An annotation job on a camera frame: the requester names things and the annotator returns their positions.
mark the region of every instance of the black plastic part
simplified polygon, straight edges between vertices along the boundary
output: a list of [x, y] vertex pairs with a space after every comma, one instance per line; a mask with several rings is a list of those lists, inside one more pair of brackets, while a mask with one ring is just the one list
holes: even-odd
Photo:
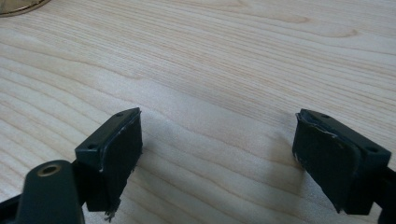
[[390, 152], [339, 121], [302, 109], [296, 115], [293, 154], [335, 209], [368, 215]]
[[84, 223], [70, 162], [49, 161], [29, 172], [18, 207], [17, 223]]
[[142, 154], [140, 109], [112, 116], [76, 148], [73, 162], [80, 202], [114, 216], [127, 179]]
[[0, 224], [14, 224], [17, 218], [21, 195], [0, 203]]
[[388, 168], [379, 177], [375, 192], [375, 202], [383, 208], [378, 223], [396, 223], [396, 173]]

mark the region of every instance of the wood grain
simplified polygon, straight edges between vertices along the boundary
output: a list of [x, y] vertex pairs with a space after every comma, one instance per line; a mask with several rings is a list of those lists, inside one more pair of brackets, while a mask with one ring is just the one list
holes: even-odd
[[294, 113], [396, 153], [395, 24], [392, 0], [52, 0], [1, 19], [0, 201], [139, 106], [114, 223], [376, 223], [376, 205], [337, 215], [294, 160]]

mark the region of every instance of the clamp jaw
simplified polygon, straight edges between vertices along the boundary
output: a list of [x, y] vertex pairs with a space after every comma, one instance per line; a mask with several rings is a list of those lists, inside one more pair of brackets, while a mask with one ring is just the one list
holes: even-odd
[[81, 224], [84, 203], [111, 221], [142, 146], [140, 109], [112, 116], [76, 148], [75, 161], [49, 161], [31, 170], [22, 194], [0, 203], [0, 224]]

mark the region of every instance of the screw hole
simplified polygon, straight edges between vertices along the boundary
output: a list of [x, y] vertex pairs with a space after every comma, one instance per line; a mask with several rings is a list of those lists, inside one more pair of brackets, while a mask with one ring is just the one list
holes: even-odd
[[97, 147], [96, 144], [90, 144], [90, 145], [88, 146], [88, 149], [93, 149], [93, 148], [96, 148], [96, 147]]
[[58, 173], [61, 170], [61, 166], [58, 164], [51, 164], [46, 167], [41, 168], [37, 175], [39, 176], [49, 176]]

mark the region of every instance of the wooden table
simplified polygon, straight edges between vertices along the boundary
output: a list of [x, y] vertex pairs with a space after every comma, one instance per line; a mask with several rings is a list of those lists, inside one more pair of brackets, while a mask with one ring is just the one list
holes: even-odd
[[291, 145], [308, 108], [396, 153], [393, 0], [52, 0], [0, 19], [0, 76], [0, 201], [139, 106], [144, 154], [113, 223], [379, 216], [337, 215]]

